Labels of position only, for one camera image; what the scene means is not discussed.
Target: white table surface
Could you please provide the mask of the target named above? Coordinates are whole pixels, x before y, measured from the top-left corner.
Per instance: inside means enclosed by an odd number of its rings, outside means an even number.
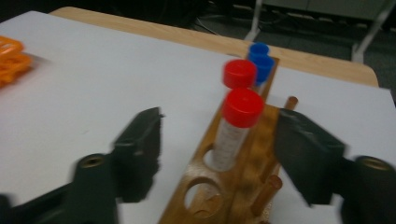
[[[223,96],[232,57],[30,12],[0,24],[34,69],[0,89],[0,191],[24,203],[67,183],[73,162],[110,144],[136,113],[160,106],[161,171],[142,203],[123,204],[121,223],[157,223]],[[279,67],[269,104],[289,95],[305,113],[363,154],[396,163],[389,91]],[[274,223],[336,223],[334,206],[307,208],[288,178]]]

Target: orange object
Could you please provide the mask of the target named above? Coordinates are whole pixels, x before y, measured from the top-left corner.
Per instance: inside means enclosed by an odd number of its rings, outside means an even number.
[[[31,59],[22,54],[22,50],[21,42],[0,36],[0,88],[13,82],[29,67]]]

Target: wooden peg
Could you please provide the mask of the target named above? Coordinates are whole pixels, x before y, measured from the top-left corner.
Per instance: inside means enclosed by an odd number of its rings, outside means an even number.
[[[283,108],[288,109],[288,110],[294,110],[294,108],[298,104],[298,99],[295,96],[290,96],[288,98],[288,101],[285,103],[285,106]]]
[[[276,157],[273,155],[269,156],[265,160],[264,168],[262,169],[262,174],[260,175],[260,181],[265,183],[268,176],[274,173],[275,168],[279,165]]]
[[[250,210],[254,216],[259,216],[264,207],[274,198],[278,190],[282,188],[282,180],[277,175],[268,177],[267,182],[262,191],[257,196],[254,203],[250,206]]]

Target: rack hole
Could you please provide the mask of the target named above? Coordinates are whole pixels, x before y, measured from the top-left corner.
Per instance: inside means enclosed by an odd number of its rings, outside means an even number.
[[[223,198],[214,185],[201,183],[193,185],[184,197],[186,209],[197,218],[206,218],[219,211]]]

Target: floor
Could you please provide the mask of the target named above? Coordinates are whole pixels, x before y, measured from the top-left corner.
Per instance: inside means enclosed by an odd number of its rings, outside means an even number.
[[[252,15],[250,8],[237,7],[225,16],[215,5],[209,5],[190,28],[244,39]],[[262,13],[260,27],[257,42],[343,60],[350,60],[351,46],[367,33],[364,23],[333,22],[270,10]],[[380,87],[396,92],[396,31],[378,33],[365,52],[364,63],[375,70]]]

